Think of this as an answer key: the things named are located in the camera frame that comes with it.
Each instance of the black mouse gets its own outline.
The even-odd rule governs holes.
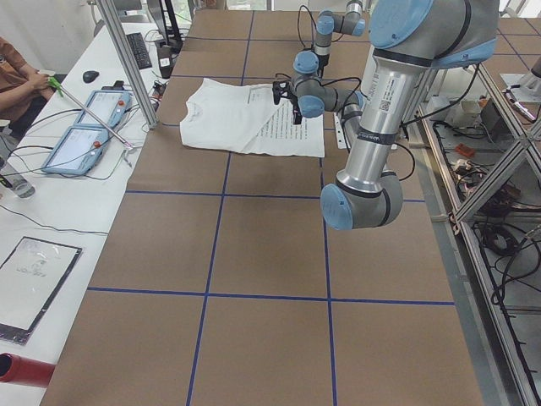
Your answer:
[[[95,70],[87,70],[83,73],[83,81],[85,83],[93,82],[99,75],[100,73]]]

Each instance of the white table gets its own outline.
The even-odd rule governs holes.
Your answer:
[[[155,29],[152,24],[125,24],[123,26],[127,33],[141,32],[143,36],[149,30]],[[141,70],[140,73],[145,86],[150,90],[154,80],[163,80],[156,77],[159,75],[159,69],[157,68],[156,49],[153,45],[150,47],[149,54],[153,68]],[[91,69],[97,70],[100,75],[91,84],[86,84],[82,80],[82,73]],[[63,86],[84,102],[93,90],[100,89],[104,85],[112,85],[115,80],[124,80],[125,83],[128,83],[109,33],[104,28],[75,64],[64,80]],[[68,98],[62,98],[59,94],[55,94],[37,120],[70,108],[77,108],[77,106]],[[74,122],[75,114],[60,115],[43,124],[36,125],[35,128],[30,129],[20,146],[55,146],[65,129]],[[134,145],[143,145],[146,130],[145,119],[138,112],[120,131],[120,134]],[[138,149],[128,155],[132,167],[137,161],[139,151]],[[45,161],[48,152],[40,149],[23,149],[20,150],[19,154],[30,168],[38,168]],[[122,152],[122,144],[116,139],[111,140],[97,166],[88,174],[97,178],[105,178],[115,167]],[[21,172],[26,170],[22,161],[16,157],[12,157],[9,162]],[[0,193],[3,194],[3,198],[0,199],[0,204],[11,210],[24,213],[42,224],[52,225],[56,228],[108,232],[123,198],[126,183],[133,170],[132,167],[126,162],[121,162],[113,175],[104,181],[27,173],[25,177],[35,185],[36,193],[29,199],[23,200],[2,188]],[[75,245],[83,249],[82,256],[58,292],[57,297],[52,301],[49,310],[37,325],[28,343],[25,346],[20,346],[0,341],[0,354],[18,354],[56,364],[106,237],[94,234],[59,233],[38,228],[23,217],[15,216],[2,208],[0,208],[0,235],[2,236],[0,262],[9,255],[24,236]],[[40,388],[0,383],[0,406],[38,405],[44,393],[45,390]]]

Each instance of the plastic bottle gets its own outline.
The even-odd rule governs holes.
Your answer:
[[[23,175],[9,165],[0,156],[0,184],[13,191],[18,197],[31,197],[36,189],[26,180]]]

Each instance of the black keyboard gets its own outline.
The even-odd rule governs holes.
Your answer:
[[[137,67],[139,69],[146,69],[152,66],[150,61],[149,52],[146,50],[145,39],[140,32],[134,32],[133,34],[127,34],[129,47],[132,48]]]

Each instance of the robotic arm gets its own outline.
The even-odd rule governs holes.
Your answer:
[[[341,112],[348,139],[347,164],[321,193],[326,222],[339,230],[389,224],[402,209],[402,188],[386,166],[391,146],[419,76],[427,69],[481,63],[495,51],[497,0],[379,0],[370,20],[376,70],[367,101],[359,93],[321,84],[332,32],[360,36],[362,4],[352,0],[344,17],[320,14],[312,52],[300,52],[290,83],[275,83],[276,95],[292,100],[299,116]]]

